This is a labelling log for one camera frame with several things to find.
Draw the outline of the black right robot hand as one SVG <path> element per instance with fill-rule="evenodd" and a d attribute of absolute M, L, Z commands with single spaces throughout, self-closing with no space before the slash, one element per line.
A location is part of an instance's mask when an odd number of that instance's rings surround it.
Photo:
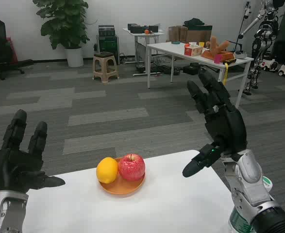
<path fill-rule="evenodd" d="M 190 177 L 204 167 L 210 167 L 224 152 L 234 154 L 247 147 L 247 132 L 240 111 L 231 103 L 230 94 L 222 82 L 218 82 L 205 68 L 200 68 L 199 79 L 206 93 L 193 82 L 187 81 L 187 89 L 204 114 L 205 127 L 213 142 L 206 144 L 183 169 L 183 176 Z"/>

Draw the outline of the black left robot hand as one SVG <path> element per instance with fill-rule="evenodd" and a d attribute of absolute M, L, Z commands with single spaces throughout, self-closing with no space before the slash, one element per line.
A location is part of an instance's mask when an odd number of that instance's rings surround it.
<path fill-rule="evenodd" d="M 20 144 L 26 129 L 27 113 L 19 109 L 7 126 L 0 149 L 0 191 L 27 193 L 30 189 L 65 185 L 65 181 L 48 176 L 42 170 L 42 154 L 47 139 L 47 123 L 40 121 L 31 136 L 28 151 Z"/>

